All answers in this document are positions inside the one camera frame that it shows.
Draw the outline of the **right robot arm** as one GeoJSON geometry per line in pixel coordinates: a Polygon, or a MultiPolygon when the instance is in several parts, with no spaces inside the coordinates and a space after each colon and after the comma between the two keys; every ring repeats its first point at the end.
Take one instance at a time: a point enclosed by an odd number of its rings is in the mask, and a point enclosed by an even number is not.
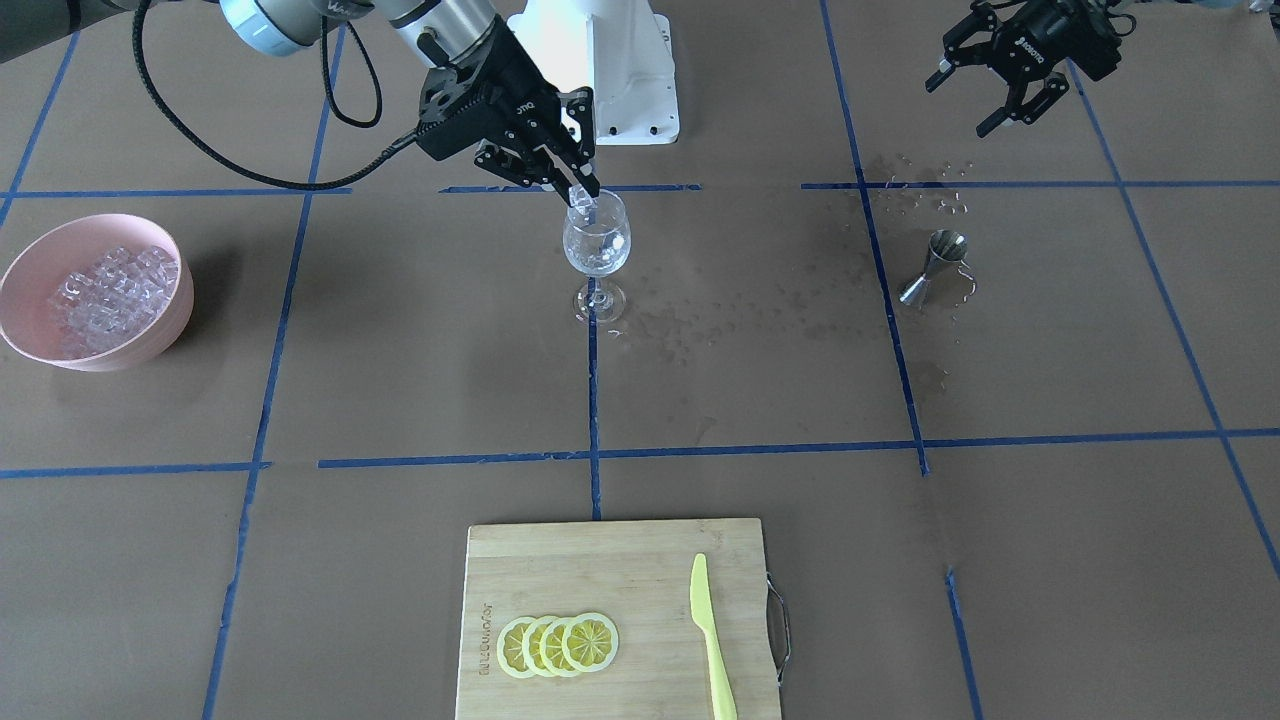
{"type": "Polygon", "coordinates": [[[481,169],[511,184],[548,187],[567,205],[602,193],[593,165],[593,90],[554,86],[489,1],[223,1],[219,8],[236,36],[268,56],[326,47],[337,27],[352,28],[376,13],[428,68],[415,127],[366,167],[326,182],[280,179],[223,156],[175,114],[157,91],[145,55],[152,4],[127,5],[131,51],[146,94],[188,142],[237,176],[280,190],[323,192],[361,181],[417,146],[438,161],[472,150],[481,169]]]}

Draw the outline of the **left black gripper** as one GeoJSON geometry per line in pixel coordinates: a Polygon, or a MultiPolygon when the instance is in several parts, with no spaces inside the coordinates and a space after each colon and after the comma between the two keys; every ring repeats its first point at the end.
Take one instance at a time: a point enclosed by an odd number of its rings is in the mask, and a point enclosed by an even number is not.
{"type": "Polygon", "coordinates": [[[938,69],[925,81],[933,94],[959,68],[986,67],[1005,81],[1005,104],[975,127],[986,138],[1002,126],[1034,124],[1066,92],[1056,68],[1074,63],[1101,81],[1121,61],[1123,35],[1112,20],[1120,1],[972,1],[945,33],[938,69]]]}

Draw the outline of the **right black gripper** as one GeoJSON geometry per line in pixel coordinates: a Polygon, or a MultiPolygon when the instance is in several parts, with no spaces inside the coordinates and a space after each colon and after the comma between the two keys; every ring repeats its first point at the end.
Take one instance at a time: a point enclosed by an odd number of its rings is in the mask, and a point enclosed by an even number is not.
{"type": "Polygon", "coordinates": [[[435,160],[472,149],[477,167],[554,191],[570,208],[573,184],[591,199],[602,192],[594,120],[591,88],[559,91],[508,26],[490,26],[471,49],[428,72],[415,142],[435,160]]]}

